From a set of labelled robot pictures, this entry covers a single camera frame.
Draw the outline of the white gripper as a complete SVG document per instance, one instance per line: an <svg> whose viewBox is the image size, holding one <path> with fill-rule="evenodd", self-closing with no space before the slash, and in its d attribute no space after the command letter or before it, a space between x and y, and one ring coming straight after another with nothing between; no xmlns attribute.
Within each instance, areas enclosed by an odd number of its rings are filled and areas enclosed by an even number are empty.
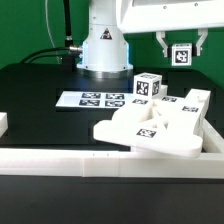
<svg viewBox="0 0 224 224"><path fill-rule="evenodd" d="M157 32L163 56L171 56L165 31L199 29L193 55L200 56L207 28L224 27L224 0L116 0L117 26L123 33Z"/></svg>

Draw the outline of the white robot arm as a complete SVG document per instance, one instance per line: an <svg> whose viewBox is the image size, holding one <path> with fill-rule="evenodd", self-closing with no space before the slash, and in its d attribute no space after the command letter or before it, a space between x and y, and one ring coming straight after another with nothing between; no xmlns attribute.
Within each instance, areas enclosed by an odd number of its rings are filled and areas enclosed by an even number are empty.
<svg viewBox="0 0 224 224"><path fill-rule="evenodd" d="M210 28L224 27L224 0L89 0L89 34L82 44L81 72L97 78L130 74L126 34L154 32L174 66L201 54ZM168 31L198 31L196 43L169 46Z"/></svg>

